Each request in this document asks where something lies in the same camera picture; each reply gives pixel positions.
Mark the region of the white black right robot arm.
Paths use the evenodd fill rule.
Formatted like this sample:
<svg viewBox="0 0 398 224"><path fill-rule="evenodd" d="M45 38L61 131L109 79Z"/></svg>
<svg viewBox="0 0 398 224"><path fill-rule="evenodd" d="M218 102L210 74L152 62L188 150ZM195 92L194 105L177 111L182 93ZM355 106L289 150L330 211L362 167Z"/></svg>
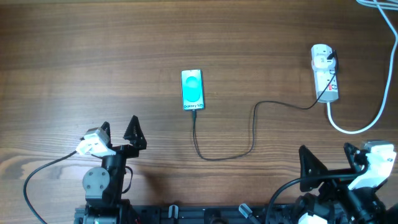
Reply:
<svg viewBox="0 0 398 224"><path fill-rule="evenodd" d="M340 207L348 223L397 223L397 206L386 208L376 192L387 182L397 153L388 141L368 141L362 149L343 146L349 168L328 169L306 146L299 150L300 178L281 186L271 197L264 221L269 223L276 198L299 184L300 196L293 206L292 223L339 223Z"/></svg>

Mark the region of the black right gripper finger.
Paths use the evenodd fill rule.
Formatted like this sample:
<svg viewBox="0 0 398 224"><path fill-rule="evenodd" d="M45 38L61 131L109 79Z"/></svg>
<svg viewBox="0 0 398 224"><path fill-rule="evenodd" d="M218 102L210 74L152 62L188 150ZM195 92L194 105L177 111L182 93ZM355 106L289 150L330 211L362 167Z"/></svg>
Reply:
<svg viewBox="0 0 398 224"><path fill-rule="evenodd" d="M356 146L346 142L343 146L350 167L355 171L361 171L368 164L367 150L359 150Z"/></svg>
<svg viewBox="0 0 398 224"><path fill-rule="evenodd" d="M300 183L301 192L309 192L316 189L322 183L322 180L315 180L312 177L326 175L328 169L326 166L305 146L302 145L299 150L300 158Z"/></svg>

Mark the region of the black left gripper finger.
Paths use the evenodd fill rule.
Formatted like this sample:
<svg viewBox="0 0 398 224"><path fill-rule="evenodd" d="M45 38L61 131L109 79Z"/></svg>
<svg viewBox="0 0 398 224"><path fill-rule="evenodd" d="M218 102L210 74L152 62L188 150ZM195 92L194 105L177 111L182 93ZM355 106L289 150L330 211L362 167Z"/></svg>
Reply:
<svg viewBox="0 0 398 224"><path fill-rule="evenodd" d="M129 141L130 145L134 146L138 150L146 149L147 141L142 132L137 116L133 115L128 127L124 133L123 139Z"/></svg>
<svg viewBox="0 0 398 224"><path fill-rule="evenodd" d="M106 133L109 141L107 143L107 146L111 146L111 131L110 131L110 124L105 121L102 125L101 125L101 129Z"/></svg>

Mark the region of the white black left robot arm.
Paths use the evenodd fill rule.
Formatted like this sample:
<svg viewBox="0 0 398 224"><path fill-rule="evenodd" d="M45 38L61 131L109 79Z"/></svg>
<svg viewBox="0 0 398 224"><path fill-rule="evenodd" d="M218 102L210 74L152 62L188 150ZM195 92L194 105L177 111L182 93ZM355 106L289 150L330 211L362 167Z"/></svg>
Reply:
<svg viewBox="0 0 398 224"><path fill-rule="evenodd" d="M113 146L111 143L110 124L105 121L100 127L87 130L80 138L80 143L75 151L67 156L38 167L28 175L23 185L23 196L31 212L41 223L45 220L33 208L28 195L27 185L38 171L56 164L69 157L90 153L101 159L101 165L86 172L82 185L85 190L86 205L75 211L75 223L140 223L138 213L133 209L130 200L123 199L122 194L129 191L123 188L124 175L132 169L126 165L130 158L139 156L139 152L147 147L137 116L133 116L127 126L123 139L128 144Z"/></svg>

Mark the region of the blue screen smartphone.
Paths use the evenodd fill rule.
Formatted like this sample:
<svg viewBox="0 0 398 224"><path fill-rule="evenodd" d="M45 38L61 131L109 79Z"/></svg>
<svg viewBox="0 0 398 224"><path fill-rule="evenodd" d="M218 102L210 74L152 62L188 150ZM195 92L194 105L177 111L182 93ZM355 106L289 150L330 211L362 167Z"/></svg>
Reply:
<svg viewBox="0 0 398 224"><path fill-rule="evenodd" d="M205 108L202 72L196 70L181 71L183 110L202 110Z"/></svg>

